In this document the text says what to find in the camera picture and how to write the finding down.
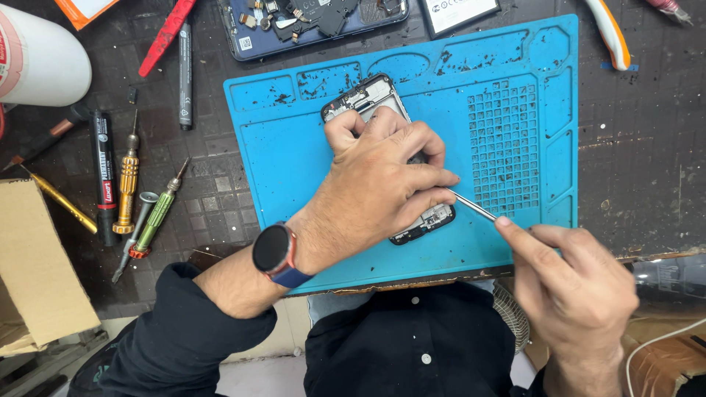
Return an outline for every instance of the gold screwdriver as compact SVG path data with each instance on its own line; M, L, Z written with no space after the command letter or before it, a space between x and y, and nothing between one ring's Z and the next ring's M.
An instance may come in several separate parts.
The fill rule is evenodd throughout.
M25 171L29 172L30 176L32 179L34 179L37 182L37 185L39 185L40 189L46 193L49 197L54 199L57 203L59 203L60 206L66 208L68 212L71 213L76 219L78 219L78 222L81 222L81 225L85 226L86 229L88 229L89 232L96 234L98 231L95 222L88 216L86 216L84 213L82 213L78 208L76 208L75 205L73 205L68 198L66 198L63 194L59 193L58 190L56 190L55 187L52 186L49 182L47 182L46 179L42 178L41 176L31 172L27 168L25 168L24 165L19 164L20 167L24 168Z
M123 157L120 173L120 208L118 210L118 221L113 223L113 231L119 235L127 235L135 230L132 223L133 197L137 185L137 169L140 160L137 158L137 148L140 145L140 138L137 136L137 109L135 109L135 121L133 122L133 132L128 135L128 152Z

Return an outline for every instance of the black watch screen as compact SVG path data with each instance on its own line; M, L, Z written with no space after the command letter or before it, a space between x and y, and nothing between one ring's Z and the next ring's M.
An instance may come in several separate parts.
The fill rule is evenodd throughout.
M259 271L271 271L286 258L289 230L281 224L266 227L253 244L253 262Z

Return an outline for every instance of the black pen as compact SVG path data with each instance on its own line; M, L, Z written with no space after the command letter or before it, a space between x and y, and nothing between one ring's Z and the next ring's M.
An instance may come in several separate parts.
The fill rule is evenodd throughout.
M191 129L191 18L179 29L179 126Z

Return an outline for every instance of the black shirt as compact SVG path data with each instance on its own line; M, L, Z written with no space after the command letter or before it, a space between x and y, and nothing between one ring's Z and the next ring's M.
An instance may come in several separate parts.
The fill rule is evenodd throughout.
M155 309L123 337L100 379L106 396L214 396L218 364L272 332L273 308L233 319L193 283L199 273L188 263L164 269ZM492 295L472 285L378 292L311 329L304 390L309 397L546 397L542 372L529 391L512 385L514 346Z

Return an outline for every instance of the black marker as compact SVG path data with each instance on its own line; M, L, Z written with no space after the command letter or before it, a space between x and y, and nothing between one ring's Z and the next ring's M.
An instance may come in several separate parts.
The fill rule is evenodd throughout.
M118 193L115 187L113 168L113 136L110 131L108 115L96 110L91 114L91 146L93 162L98 180L98 239L106 247L112 247L120 241L113 233L113 222L117 220L116 207Z
M179 29L179 126L191 129L191 18Z

